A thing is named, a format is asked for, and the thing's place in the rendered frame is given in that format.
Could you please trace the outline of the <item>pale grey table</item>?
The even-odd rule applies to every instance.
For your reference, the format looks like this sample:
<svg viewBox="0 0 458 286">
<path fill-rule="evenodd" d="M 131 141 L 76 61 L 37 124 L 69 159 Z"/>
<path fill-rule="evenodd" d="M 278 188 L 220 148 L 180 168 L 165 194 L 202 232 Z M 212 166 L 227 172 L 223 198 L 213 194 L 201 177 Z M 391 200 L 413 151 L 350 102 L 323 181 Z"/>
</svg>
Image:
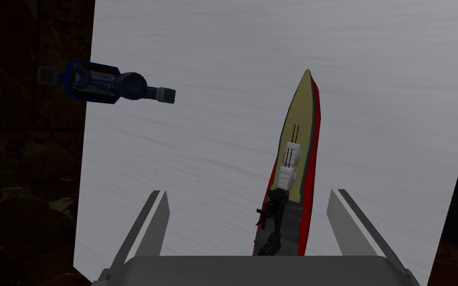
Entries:
<svg viewBox="0 0 458 286">
<path fill-rule="evenodd" d="M 320 94 L 306 252 L 347 190 L 426 286 L 458 177 L 458 0 L 96 0 L 91 60 L 177 91 L 88 103 L 74 267 L 108 268 L 153 190 L 164 256 L 249 256 L 294 92 Z"/>
</svg>

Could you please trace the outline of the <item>dark blue toy gun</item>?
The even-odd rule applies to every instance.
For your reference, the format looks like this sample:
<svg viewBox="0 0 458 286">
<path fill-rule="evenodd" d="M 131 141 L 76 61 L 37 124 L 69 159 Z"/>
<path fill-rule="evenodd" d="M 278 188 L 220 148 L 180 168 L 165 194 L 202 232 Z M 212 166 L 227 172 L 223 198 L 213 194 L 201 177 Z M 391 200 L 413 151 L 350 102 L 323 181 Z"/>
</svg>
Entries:
<svg viewBox="0 0 458 286">
<path fill-rule="evenodd" d="M 173 104 L 176 90 L 149 86 L 137 72 L 121 73 L 119 68 L 98 63 L 72 60 L 62 71 L 39 67 L 39 84 L 58 86 L 77 101 L 115 104 L 120 98 L 151 99 Z"/>
</svg>

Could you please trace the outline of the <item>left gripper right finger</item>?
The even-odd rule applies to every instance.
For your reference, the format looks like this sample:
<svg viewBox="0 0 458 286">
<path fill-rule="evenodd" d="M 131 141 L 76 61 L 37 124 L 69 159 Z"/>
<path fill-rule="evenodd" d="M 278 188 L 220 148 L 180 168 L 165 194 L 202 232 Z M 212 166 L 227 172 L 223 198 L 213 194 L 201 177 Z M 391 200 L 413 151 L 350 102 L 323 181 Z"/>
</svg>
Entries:
<svg viewBox="0 0 458 286">
<path fill-rule="evenodd" d="M 380 256 L 399 271 L 406 271 L 395 252 L 346 190 L 330 191 L 326 213 L 343 256 Z"/>
</svg>

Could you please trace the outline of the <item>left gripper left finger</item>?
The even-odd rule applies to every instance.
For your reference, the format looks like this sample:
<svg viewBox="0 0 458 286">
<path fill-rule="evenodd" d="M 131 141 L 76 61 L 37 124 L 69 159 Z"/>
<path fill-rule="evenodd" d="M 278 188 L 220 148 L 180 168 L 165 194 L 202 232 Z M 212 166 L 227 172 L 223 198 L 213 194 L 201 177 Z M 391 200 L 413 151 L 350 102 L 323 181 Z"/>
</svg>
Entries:
<svg viewBox="0 0 458 286">
<path fill-rule="evenodd" d="M 115 270 L 134 257 L 159 256 L 169 216 L 166 191 L 152 191 L 118 250 L 110 269 Z"/>
</svg>

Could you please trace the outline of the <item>red toy boat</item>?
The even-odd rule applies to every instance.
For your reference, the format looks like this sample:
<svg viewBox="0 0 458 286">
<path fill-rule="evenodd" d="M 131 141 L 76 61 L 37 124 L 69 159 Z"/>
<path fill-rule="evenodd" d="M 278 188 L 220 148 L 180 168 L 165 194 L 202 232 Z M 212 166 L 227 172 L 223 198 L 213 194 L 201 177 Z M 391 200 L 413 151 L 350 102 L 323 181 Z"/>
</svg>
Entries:
<svg viewBox="0 0 458 286">
<path fill-rule="evenodd" d="M 253 256 L 304 256 L 309 237 L 320 128 L 319 90 L 305 70 L 285 117 Z"/>
</svg>

